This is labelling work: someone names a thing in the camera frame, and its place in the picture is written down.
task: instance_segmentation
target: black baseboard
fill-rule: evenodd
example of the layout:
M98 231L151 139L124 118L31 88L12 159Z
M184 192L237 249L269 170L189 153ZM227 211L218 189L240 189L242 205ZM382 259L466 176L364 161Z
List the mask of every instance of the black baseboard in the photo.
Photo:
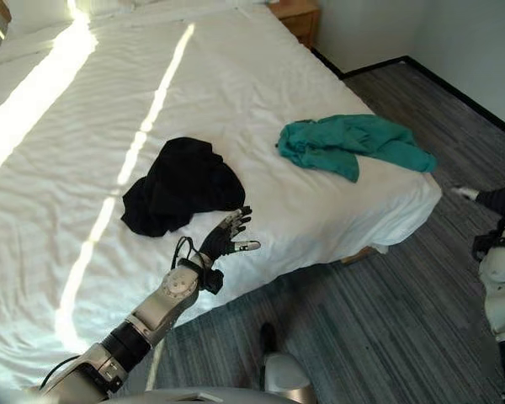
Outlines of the black baseboard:
M438 76L436 73L428 70L421 63L413 59L411 56L401 56L396 57L395 59L390 59L388 61L382 61L380 63L375 63L374 65L365 66L357 70L352 70L351 72L343 73L341 72L335 65L333 65L324 55L322 55L318 50L313 49L312 53L329 69L331 70L340 80L344 80L346 78L350 78L353 76L357 76L358 74L369 72L374 69L379 69L384 66L389 66L394 63L404 62L407 65L413 67L416 70L419 70L424 76L428 77L430 80L438 84L441 88L443 88L448 93L454 95L457 99L462 101L468 107L477 112L480 116L488 120L490 123L495 125L498 129L505 132L505 121L499 118L497 115L477 103L475 100L468 97L466 94L462 93L458 88L446 82L443 78Z
M451 93L454 95L457 99L462 101L464 104L466 104L468 107L473 109L475 112L477 112L480 116L482 116L484 119L488 120L490 123L495 125L497 128L503 130L505 132L505 121L499 118L497 115L477 103L475 100L472 98L468 97L466 94L462 93L458 88L453 86L452 84L446 82L443 78L438 76L436 73L431 72L428 70L425 66L423 66L421 63L416 61L410 56L404 56L404 62L407 63L409 66L414 67L415 69L419 70L424 76L428 77L430 80L438 84L441 88L443 88L445 91L448 93Z
M322 55L317 49L312 48L311 49L312 55L316 56L324 64L325 67L327 67L331 72L338 77L339 80L344 79L344 73L341 72L341 70L333 65L329 59L327 59L324 55Z

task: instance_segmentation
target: white bedsheet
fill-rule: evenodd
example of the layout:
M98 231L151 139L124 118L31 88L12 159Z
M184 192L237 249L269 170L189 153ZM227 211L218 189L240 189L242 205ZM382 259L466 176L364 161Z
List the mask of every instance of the white bedsheet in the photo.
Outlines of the white bedsheet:
M153 239L120 220L120 196L168 139L213 144L253 208L242 239L263 244L222 258L222 291L201 293L181 322L296 268L401 242L440 198L430 175L386 162L360 157L350 183L278 155L289 122L370 110L264 6L155 3L77 27L49 53L65 28L0 49L1 383L33 385L101 340L159 285L178 238L199 245L226 214ZM25 78L38 69L34 91Z

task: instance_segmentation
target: teal shirt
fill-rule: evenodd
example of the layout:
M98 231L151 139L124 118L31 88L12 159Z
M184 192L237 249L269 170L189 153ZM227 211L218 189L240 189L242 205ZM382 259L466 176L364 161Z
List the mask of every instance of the teal shirt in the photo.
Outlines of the teal shirt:
M436 168L434 156L417 146L408 128L372 114L294 122L283 128L277 147L297 166L333 171L353 182L359 178L356 154L421 173Z

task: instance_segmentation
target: nightstand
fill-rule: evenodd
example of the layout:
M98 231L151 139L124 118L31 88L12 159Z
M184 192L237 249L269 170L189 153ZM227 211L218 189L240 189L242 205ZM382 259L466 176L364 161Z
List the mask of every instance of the nightstand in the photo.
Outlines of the nightstand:
M301 44L312 47L320 16L315 0L280 0L268 7Z

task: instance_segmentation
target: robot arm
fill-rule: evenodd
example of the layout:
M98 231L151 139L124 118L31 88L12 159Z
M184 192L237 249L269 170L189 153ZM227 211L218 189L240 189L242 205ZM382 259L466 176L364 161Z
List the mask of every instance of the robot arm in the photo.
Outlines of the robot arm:
M232 242L251 220L249 207L228 215L191 259L181 259L161 285L101 343L95 343L43 389L60 403L97 403L116 392L127 375L161 342L201 289L217 293L222 273L211 269L221 255L260 248L259 242Z

